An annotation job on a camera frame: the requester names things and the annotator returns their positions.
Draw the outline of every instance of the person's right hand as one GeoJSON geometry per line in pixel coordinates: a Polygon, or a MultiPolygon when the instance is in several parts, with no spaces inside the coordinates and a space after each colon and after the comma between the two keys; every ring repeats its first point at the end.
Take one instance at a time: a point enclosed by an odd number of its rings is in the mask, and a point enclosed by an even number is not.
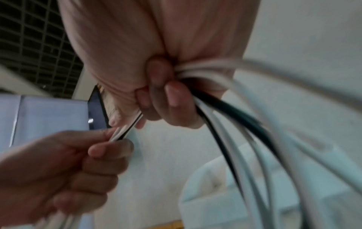
{"type": "Polygon", "coordinates": [[[162,118],[172,125],[197,128],[202,123],[187,86],[217,97],[225,89],[205,81],[186,86],[176,81],[173,66],[205,58],[241,58],[259,1],[62,0],[59,4],[75,51],[114,99],[118,115],[110,119],[112,126],[128,124],[141,108],[149,120],[162,118]]]}

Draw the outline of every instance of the skin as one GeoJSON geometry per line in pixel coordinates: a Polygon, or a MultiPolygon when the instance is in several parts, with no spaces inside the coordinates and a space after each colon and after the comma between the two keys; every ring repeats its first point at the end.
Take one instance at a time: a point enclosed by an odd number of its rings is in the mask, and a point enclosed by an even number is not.
{"type": "Polygon", "coordinates": [[[114,98],[118,112],[111,126],[128,124],[141,109],[145,119],[198,128],[202,122],[187,87],[217,97],[225,90],[206,81],[179,82],[173,66],[241,58],[259,0],[62,0],[59,5],[74,50],[114,98]]]}
{"type": "Polygon", "coordinates": [[[0,158],[0,226],[35,223],[57,210],[93,211],[128,166],[129,140],[108,142],[115,129],[64,131],[0,158]]]}

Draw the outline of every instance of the grid ceiling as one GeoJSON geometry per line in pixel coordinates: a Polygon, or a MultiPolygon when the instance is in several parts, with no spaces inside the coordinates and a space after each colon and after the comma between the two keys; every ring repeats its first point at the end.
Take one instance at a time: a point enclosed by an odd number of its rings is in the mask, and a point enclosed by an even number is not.
{"type": "Polygon", "coordinates": [[[0,64],[54,97],[72,97],[83,63],[57,0],[0,0],[0,64]]]}

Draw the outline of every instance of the ceiling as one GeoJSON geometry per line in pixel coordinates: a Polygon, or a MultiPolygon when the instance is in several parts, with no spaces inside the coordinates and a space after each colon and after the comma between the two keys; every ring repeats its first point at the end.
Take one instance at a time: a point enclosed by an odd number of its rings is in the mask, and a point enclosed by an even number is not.
{"type": "Polygon", "coordinates": [[[0,0],[0,64],[58,98],[72,98],[83,63],[57,0],[0,0]]]}

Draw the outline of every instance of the white cable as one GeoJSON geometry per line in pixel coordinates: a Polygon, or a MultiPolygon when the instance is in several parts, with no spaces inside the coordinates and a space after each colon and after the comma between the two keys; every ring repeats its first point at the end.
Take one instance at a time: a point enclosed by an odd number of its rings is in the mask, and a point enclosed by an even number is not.
{"type": "Polygon", "coordinates": [[[295,136],[289,135],[289,137],[293,141],[293,143],[301,150],[301,152],[305,153],[316,162],[323,165],[345,183],[354,188],[356,192],[362,195],[361,177],[355,176],[355,173],[351,172],[349,168],[344,167],[342,164],[339,163],[339,161],[335,161],[333,160],[333,158],[323,157],[320,153],[318,153],[318,151],[313,149],[313,147],[309,146],[295,136]]]}
{"type": "Polygon", "coordinates": [[[270,209],[271,221],[274,225],[275,229],[281,229],[281,215],[278,210],[278,206],[276,205],[276,188],[273,183],[272,178],[272,169],[269,166],[268,162],[265,159],[264,154],[261,152],[259,145],[255,142],[253,137],[249,134],[249,132],[245,129],[245,127],[241,126],[238,122],[232,120],[230,117],[227,117],[230,122],[234,124],[234,126],[239,130],[239,132],[244,136],[247,140],[251,148],[253,149],[263,172],[265,178],[265,185],[268,192],[268,202],[270,209]]]}
{"type": "MultiPolygon", "coordinates": [[[[138,112],[135,118],[132,120],[130,125],[125,125],[122,128],[117,128],[113,133],[109,141],[117,141],[123,134],[125,138],[134,125],[142,118],[141,112],[138,112]]],[[[44,223],[44,219],[39,220],[34,229],[77,229],[79,227],[79,222],[81,215],[77,216],[66,216],[61,212],[57,212],[55,215],[51,216],[50,220],[47,223],[44,223]]]]}
{"type": "Polygon", "coordinates": [[[258,60],[237,60],[237,59],[217,59],[195,61],[176,66],[175,71],[187,71],[195,69],[241,69],[243,71],[259,73],[265,77],[282,80],[284,82],[296,85],[313,93],[333,99],[334,101],[348,106],[362,113],[362,99],[354,94],[351,94],[340,89],[327,87],[317,82],[307,80],[306,76],[295,72],[286,71],[284,69],[271,66],[258,60]]]}
{"type": "Polygon", "coordinates": [[[261,219],[261,214],[258,209],[258,204],[256,201],[256,197],[254,196],[254,192],[251,188],[250,180],[247,175],[247,163],[242,157],[241,153],[239,153],[238,147],[235,145],[224,126],[221,122],[216,118],[216,116],[212,113],[207,105],[205,105],[199,99],[195,99],[197,106],[204,112],[204,114],[208,117],[212,125],[214,126],[216,132],[218,133],[220,139],[223,141],[227,151],[230,154],[230,158],[235,167],[235,172],[237,175],[238,182],[241,186],[242,192],[245,196],[245,204],[250,214],[250,219],[254,226],[254,229],[263,229],[263,223],[261,219]]]}
{"type": "Polygon", "coordinates": [[[221,73],[207,70],[189,70],[179,72],[179,79],[184,78],[204,78],[212,80],[221,86],[232,90],[236,95],[243,99],[260,117],[261,121],[273,133],[271,138],[280,153],[281,160],[289,172],[298,194],[303,202],[303,206],[307,212],[307,216],[311,221],[311,225],[315,229],[331,229],[334,228],[331,221],[326,216],[323,206],[316,197],[316,191],[309,179],[309,174],[303,170],[300,163],[301,157],[290,139],[286,136],[276,118],[265,108],[265,106],[242,84],[229,79],[221,73]]]}

